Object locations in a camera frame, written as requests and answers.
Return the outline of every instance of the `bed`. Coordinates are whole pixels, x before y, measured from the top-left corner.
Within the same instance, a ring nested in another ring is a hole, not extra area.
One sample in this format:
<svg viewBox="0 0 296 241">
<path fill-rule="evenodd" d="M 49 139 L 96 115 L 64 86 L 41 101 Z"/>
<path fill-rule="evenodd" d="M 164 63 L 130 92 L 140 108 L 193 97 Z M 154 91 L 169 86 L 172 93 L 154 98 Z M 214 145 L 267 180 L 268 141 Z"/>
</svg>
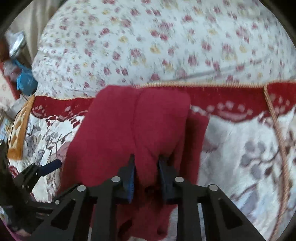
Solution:
<svg viewBox="0 0 296 241">
<path fill-rule="evenodd" d="M 201 95 L 206 88 L 209 94 L 192 106 L 210 117 L 198 184 L 218 184 L 265 239 L 278 237 L 296 206 L 294 85 L 268 86 L 290 175 L 277 227 L 282 156 L 263 89 L 273 80 L 294 81 L 295 56 L 284 27 L 258 1 L 68 0 L 40 38 L 32 65 L 36 99 L 22 158 L 10 160 L 11 173 L 63 161 L 92 97 L 106 85 L 185 86 Z M 230 87 L 237 94 L 228 93 Z M 34 198 L 50 202 L 59 176 L 56 171 L 40 179 Z M 175 236 L 176 210 L 167 240 Z"/>
</svg>

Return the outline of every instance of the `red cloth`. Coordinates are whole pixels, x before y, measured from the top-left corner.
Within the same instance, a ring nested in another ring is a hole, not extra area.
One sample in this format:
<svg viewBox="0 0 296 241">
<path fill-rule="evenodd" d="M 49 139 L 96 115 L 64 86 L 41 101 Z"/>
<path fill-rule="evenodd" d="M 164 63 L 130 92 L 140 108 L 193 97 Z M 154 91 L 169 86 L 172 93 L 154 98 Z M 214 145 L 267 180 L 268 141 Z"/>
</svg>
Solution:
<svg viewBox="0 0 296 241">
<path fill-rule="evenodd" d="M 207 117 L 190 110 L 185 92 L 108 86 L 93 100 L 69 146 L 60 190 L 75 183 L 101 184 L 127 165 L 133 153 L 137 174 L 134 199 L 117 211 L 118 227 L 127 221 L 132 225 L 122 228 L 120 237 L 163 239 L 174 207 L 162 204 L 158 156 L 172 154 L 170 162 L 195 184 L 207 125 Z"/>
</svg>

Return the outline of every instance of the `folded red garment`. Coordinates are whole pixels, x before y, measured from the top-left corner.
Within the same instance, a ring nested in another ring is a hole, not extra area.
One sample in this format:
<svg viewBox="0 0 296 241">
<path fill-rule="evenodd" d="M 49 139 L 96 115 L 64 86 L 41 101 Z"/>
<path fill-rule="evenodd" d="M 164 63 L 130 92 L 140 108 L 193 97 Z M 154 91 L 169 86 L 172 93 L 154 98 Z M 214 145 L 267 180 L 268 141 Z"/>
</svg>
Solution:
<svg viewBox="0 0 296 241">
<path fill-rule="evenodd" d="M 195 184 L 207 125 L 207 117 L 190 110 L 185 92 L 108 86 L 93 100 L 69 146 L 60 191 L 75 183 L 103 183 L 133 153 L 135 193 L 132 204 L 117 209 L 120 239 L 161 240 L 174 207 L 162 204 L 158 156 L 170 156 L 180 176 Z"/>
</svg>

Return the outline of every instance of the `metal bolt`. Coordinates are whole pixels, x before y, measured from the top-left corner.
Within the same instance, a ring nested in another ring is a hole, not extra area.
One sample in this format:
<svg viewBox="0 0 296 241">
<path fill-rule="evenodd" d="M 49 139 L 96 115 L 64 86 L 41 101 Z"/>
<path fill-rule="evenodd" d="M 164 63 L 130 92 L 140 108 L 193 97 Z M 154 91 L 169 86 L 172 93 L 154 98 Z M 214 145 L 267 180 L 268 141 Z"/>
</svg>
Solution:
<svg viewBox="0 0 296 241">
<path fill-rule="evenodd" d="M 210 189 L 211 191 L 216 192 L 216 191 L 218 190 L 218 187 L 217 187 L 215 184 L 211 184 L 211 185 L 209 185 L 209 189 Z"/>
<path fill-rule="evenodd" d="M 120 182 L 120 177 L 118 177 L 118 176 L 112 177 L 111 181 L 114 183 Z"/>
<path fill-rule="evenodd" d="M 86 190 L 86 186 L 85 185 L 80 185 L 80 186 L 78 186 L 77 190 L 78 190 L 78 192 L 83 192 L 83 191 Z"/>
<path fill-rule="evenodd" d="M 182 183 L 182 182 L 184 182 L 184 178 L 183 177 L 176 177 L 175 181 L 178 183 Z"/>
</svg>

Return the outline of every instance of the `silver screw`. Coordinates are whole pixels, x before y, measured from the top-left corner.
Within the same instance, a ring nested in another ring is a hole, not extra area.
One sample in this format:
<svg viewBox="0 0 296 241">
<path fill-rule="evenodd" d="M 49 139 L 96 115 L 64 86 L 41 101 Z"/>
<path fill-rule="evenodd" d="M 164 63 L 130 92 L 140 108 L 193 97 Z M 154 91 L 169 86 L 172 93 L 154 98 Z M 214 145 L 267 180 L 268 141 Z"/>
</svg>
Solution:
<svg viewBox="0 0 296 241">
<path fill-rule="evenodd" d="M 209 189 L 210 189 L 211 191 L 216 192 L 216 191 L 218 190 L 218 187 L 217 187 L 215 184 L 211 184 L 211 185 L 209 185 Z"/>
<path fill-rule="evenodd" d="M 86 190 L 86 186 L 85 185 L 80 185 L 80 186 L 78 186 L 77 190 L 78 190 L 78 192 L 83 192 L 83 191 Z"/>
<path fill-rule="evenodd" d="M 112 177 L 111 181 L 114 183 L 120 182 L 120 177 L 118 177 L 118 176 Z"/>
<path fill-rule="evenodd" d="M 184 182 L 184 178 L 183 177 L 176 177 L 175 181 L 178 183 L 182 183 L 182 182 Z"/>
</svg>

